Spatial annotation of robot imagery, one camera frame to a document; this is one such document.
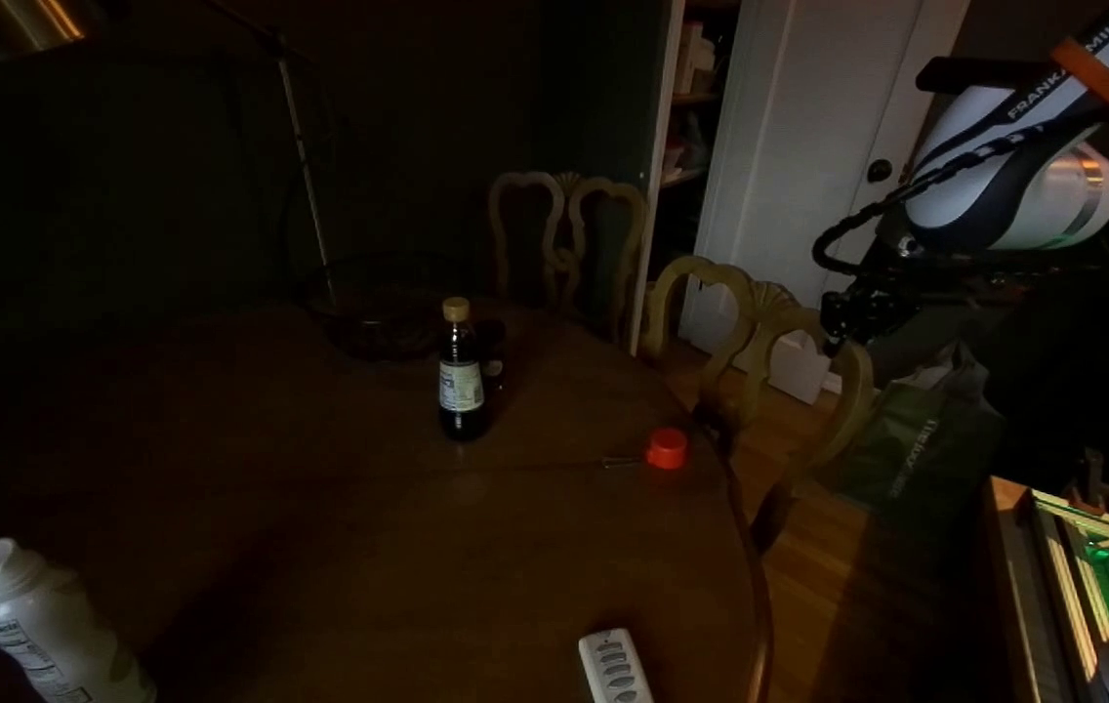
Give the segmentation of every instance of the red cap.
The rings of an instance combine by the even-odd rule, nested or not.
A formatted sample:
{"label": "red cap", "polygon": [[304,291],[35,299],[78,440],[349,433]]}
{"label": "red cap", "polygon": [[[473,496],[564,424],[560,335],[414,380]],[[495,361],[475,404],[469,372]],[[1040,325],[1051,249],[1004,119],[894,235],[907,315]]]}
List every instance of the red cap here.
{"label": "red cap", "polygon": [[654,463],[660,471],[674,471],[674,467],[684,467],[684,458],[689,458],[684,429],[660,424],[660,429],[650,433],[643,463]]}

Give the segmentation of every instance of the plastic bottle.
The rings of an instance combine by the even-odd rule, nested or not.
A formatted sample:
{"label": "plastic bottle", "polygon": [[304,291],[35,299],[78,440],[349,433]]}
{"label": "plastic bottle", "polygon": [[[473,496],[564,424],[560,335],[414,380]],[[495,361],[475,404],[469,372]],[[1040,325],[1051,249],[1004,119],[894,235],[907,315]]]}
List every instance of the plastic bottle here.
{"label": "plastic bottle", "polygon": [[436,419],[443,433],[473,440],[490,429],[483,404],[483,360],[473,329],[469,296],[443,299],[443,342],[436,342]]}
{"label": "plastic bottle", "polygon": [[153,703],[156,686],[93,611],[76,570],[0,540],[0,647],[42,703]]}

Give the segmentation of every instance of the bottle cap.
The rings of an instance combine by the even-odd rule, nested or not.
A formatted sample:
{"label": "bottle cap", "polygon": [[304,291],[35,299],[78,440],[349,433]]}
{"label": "bottle cap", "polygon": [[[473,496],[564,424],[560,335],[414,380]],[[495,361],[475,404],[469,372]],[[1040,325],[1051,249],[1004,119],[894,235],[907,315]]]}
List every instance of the bottle cap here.
{"label": "bottle cap", "polygon": [[0,597],[28,591],[47,570],[39,550],[18,545],[16,540],[0,540]]}
{"label": "bottle cap", "polygon": [[473,315],[469,296],[444,296],[444,299],[443,299],[443,315],[444,315],[451,325],[466,325],[466,320]]}
{"label": "bottle cap", "polygon": [[650,433],[643,463],[654,463],[660,471],[674,471],[674,467],[684,467],[684,458],[689,458],[684,429],[660,424],[660,429]]}

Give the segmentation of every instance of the remote control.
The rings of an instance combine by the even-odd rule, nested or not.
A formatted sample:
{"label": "remote control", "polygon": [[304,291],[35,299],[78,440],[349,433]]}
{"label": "remote control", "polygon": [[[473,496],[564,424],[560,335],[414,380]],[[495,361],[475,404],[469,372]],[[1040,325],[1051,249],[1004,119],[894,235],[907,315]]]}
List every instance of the remote control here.
{"label": "remote control", "polygon": [[598,628],[578,640],[592,703],[654,703],[630,628]]}

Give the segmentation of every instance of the wall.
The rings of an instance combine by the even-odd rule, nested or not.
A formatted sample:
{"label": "wall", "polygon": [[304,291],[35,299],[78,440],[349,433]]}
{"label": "wall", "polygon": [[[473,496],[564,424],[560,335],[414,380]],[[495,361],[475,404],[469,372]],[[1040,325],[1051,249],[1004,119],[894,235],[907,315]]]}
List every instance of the wall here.
{"label": "wall", "polygon": [[[483,246],[535,152],[535,0],[238,0],[293,36],[336,257]],[[262,46],[206,5],[0,66],[0,361],[288,289],[318,257]]]}

